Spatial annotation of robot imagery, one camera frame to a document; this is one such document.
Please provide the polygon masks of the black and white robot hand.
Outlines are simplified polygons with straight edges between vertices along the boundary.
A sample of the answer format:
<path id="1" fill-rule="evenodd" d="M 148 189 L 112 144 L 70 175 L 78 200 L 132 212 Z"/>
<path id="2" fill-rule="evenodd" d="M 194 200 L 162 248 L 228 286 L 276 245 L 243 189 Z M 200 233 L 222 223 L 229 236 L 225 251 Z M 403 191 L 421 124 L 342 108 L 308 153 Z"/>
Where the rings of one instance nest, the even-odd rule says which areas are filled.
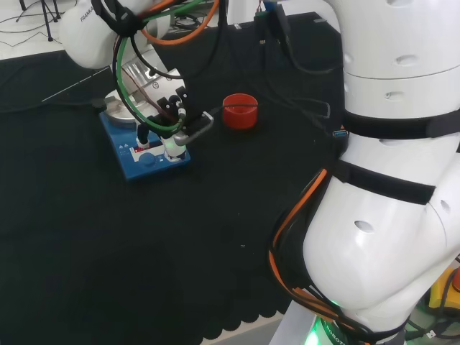
<path id="1" fill-rule="evenodd" d="M 137 144 L 140 148 L 147 149 L 150 144 L 148 135 L 153 132 L 160 138 L 168 159 L 179 160 L 186 151 L 185 146 L 177 144 L 174 139 L 185 125 L 187 112 L 182 99 L 174 94 L 169 99 L 161 98 L 154 101 L 144 88 L 140 88 L 139 93 L 157 114 L 137 120 Z"/>

